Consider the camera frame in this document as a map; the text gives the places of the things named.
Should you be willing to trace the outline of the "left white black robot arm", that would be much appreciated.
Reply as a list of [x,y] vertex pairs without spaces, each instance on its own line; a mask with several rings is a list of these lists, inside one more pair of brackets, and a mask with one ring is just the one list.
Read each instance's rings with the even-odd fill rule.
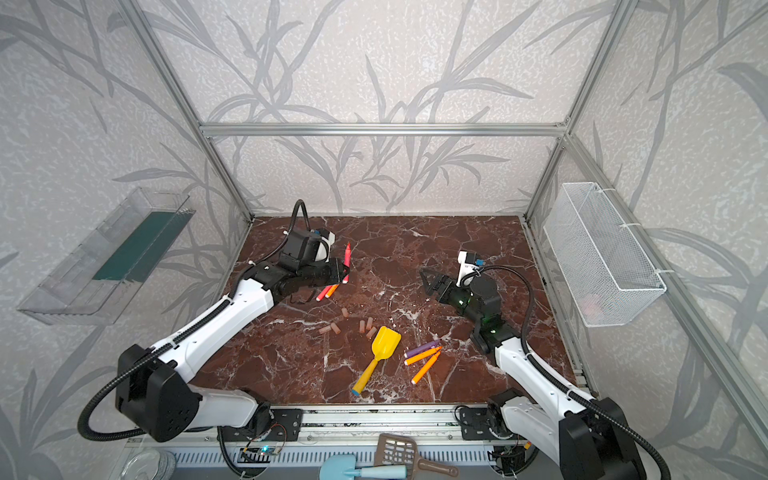
[[[334,257],[333,232],[321,228],[286,233],[276,261],[251,263],[229,294],[177,332],[149,348],[132,345],[119,357],[116,377],[86,404],[77,422],[81,437],[108,442],[147,434],[166,442],[189,430],[243,429],[259,436],[273,421],[270,404],[242,390],[197,387],[192,381],[231,338],[302,288],[342,282],[349,268]],[[109,395],[134,429],[98,432],[90,425]]]

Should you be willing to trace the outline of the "pink marker pen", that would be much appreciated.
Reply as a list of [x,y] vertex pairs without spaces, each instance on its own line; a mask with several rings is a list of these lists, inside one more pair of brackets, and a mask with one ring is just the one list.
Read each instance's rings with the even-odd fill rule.
[[347,284],[349,282],[349,278],[350,278],[349,274],[351,270],[351,253],[352,253],[351,244],[347,243],[347,246],[345,249],[344,261],[343,261],[346,267],[346,270],[345,270],[345,276],[342,280],[342,284]]

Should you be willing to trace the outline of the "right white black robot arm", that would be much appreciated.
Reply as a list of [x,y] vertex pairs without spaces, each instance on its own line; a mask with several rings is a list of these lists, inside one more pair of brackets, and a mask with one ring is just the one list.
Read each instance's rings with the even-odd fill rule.
[[497,421],[556,462],[565,479],[644,479],[643,453],[651,457],[661,478],[670,478],[666,460],[628,425],[616,402],[596,399],[576,387],[529,346],[534,290],[527,290],[523,324],[516,328],[503,318],[497,283],[487,272],[470,265],[453,279],[424,268],[420,277],[427,295],[472,321],[475,346],[520,385],[521,393],[494,404]]

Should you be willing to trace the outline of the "orange marker pen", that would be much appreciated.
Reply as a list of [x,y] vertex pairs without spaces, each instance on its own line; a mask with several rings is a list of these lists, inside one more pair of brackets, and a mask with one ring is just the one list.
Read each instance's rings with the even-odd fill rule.
[[335,291],[339,288],[339,286],[340,284],[332,286],[326,293],[325,298],[330,298],[335,293]]

